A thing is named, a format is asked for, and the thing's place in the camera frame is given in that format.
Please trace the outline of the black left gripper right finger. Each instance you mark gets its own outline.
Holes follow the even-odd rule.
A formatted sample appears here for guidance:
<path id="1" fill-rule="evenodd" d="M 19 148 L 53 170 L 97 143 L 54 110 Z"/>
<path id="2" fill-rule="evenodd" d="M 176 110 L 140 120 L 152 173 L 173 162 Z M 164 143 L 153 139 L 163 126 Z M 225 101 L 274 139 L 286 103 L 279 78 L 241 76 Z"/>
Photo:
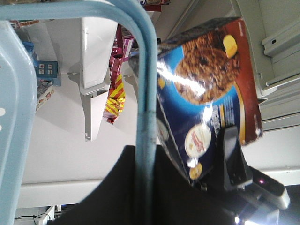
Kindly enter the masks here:
<path id="1" fill-rule="evenodd" d="M 157 145 L 153 183 L 153 224 L 232 225 L 234 214 L 191 186 Z"/>

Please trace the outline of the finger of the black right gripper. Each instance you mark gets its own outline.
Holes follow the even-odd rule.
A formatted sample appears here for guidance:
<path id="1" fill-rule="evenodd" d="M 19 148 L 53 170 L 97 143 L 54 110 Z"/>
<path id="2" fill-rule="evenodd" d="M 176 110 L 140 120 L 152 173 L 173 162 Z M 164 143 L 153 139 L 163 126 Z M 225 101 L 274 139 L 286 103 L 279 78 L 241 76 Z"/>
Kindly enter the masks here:
<path id="1" fill-rule="evenodd" d="M 223 189 L 236 190 L 251 184 L 253 173 L 244 158 L 236 126 L 224 129 L 221 149 Z"/>

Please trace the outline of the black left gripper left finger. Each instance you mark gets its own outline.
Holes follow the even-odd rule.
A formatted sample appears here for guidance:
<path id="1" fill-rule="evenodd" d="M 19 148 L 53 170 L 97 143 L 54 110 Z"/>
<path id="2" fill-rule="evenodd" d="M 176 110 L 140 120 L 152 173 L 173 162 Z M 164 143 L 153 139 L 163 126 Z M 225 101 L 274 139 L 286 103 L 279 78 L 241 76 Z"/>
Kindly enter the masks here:
<path id="1" fill-rule="evenodd" d="M 50 225 L 132 225 L 135 146 L 124 147 L 105 179 Z"/>

